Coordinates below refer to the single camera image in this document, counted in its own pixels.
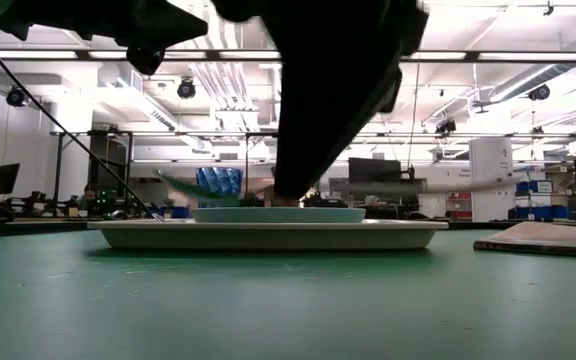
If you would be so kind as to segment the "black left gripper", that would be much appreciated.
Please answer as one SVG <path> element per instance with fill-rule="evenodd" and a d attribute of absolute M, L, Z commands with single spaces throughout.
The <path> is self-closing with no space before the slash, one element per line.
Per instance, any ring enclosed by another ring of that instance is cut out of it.
<path fill-rule="evenodd" d="M 77 34 L 113 38 L 127 48 L 126 58 L 140 73 L 153 75 L 164 49 L 204 36 L 207 22 L 166 0 L 91 1 L 92 12 L 83 17 Z"/>

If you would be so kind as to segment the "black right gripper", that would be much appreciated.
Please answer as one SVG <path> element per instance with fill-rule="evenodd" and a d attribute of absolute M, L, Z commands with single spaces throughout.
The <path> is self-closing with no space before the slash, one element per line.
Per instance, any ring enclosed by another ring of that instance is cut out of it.
<path fill-rule="evenodd" d="M 377 113 L 390 113 L 399 62 L 420 47 L 417 1 L 220 0 L 232 22 L 258 17 L 282 58 L 275 195 L 297 200 Z"/>

